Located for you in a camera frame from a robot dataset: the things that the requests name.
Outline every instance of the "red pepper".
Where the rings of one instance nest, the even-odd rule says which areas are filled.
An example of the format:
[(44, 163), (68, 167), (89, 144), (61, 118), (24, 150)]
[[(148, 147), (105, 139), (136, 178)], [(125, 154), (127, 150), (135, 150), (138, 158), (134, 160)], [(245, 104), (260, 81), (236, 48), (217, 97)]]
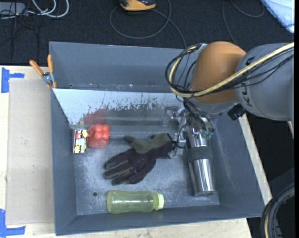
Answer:
[(88, 128), (88, 147), (104, 148), (108, 145), (110, 138), (109, 125), (95, 124)]

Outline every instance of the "green bottle cap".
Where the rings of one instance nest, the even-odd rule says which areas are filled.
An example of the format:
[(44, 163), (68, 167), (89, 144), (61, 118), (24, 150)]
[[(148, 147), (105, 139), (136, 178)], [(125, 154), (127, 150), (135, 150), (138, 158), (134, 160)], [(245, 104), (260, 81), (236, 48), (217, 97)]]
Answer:
[(164, 196), (160, 193), (156, 193), (156, 195), (158, 196), (158, 207), (157, 207), (157, 209), (158, 210), (163, 209), (163, 207), (164, 207)]

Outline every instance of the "plastic bottle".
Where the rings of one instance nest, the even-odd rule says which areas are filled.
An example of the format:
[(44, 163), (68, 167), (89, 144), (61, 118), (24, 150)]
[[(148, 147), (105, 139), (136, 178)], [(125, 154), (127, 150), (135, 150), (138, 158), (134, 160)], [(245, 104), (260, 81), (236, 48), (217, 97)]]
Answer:
[(150, 191), (111, 190), (106, 206), (110, 213), (149, 212), (164, 207), (164, 196)]

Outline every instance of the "gray bin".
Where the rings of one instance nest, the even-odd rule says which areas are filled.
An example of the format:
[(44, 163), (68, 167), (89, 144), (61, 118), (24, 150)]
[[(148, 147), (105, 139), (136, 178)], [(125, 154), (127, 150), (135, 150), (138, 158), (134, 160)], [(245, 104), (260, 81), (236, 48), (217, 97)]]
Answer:
[[(166, 107), (182, 108), (165, 79), (168, 63), (182, 50), (50, 42), (54, 77), (51, 91), (53, 185), (56, 235), (155, 227), (211, 220), (259, 217), (264, 201), (239, 121), (215, 116), (210, 146), (216, 193), (194, 197), (186, 158), (157, 160), (138, 184), (113, 186), (103, 164), (129, 146), (121, 137), (145, 139), (177, 133), (177, 121), (163, 122)], [(72, 131), (88, 127), (81, 118), (105, 111), (110, 142), (103, 149), (74, 155)], [(111, 214), (110, 190), (162, 193), (164, 209)]]

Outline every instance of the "black carpet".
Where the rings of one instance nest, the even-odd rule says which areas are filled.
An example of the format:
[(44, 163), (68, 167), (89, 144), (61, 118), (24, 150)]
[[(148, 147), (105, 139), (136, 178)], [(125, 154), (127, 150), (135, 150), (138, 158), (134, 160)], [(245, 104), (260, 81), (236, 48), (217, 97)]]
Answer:
[[(23, 2), (29, 10), (34, 10), (30, 0), (2, 1)], [(51, 0), (36, 1), (42, 9), (52, 8)], [(228, 41), (246, 52), (263, 44), (294, 41), (294, 34), (260, 0), (156, 2), (155, 11), (140, 15), (130, 15), (118, 8), (117, 0), (69, 0), (69, 13), (62, 18), (30, 13), (13, 19), (0, 18), (0, 65), (29, 65), (29, 60), (35, 60), (40, 66), (47, 66), (50, 41), (178, 49), (197, 43)], [(234, 5), (250, 15), (261, 15), (263, 10), (264, 14), (245, 15)], [(61, 15), (65, 8), (65, 0), (57, 0), (55, 12)], [(294, 141), (287, 123), (251, 114), (249, 121), (268, 181), (293, 168)], [(294, 211), (295, 203), (291, 202), (281, 214), (285, 238), (295, 237)], [(248, 222), (253, 238), (260, 238), (259, 218)]]

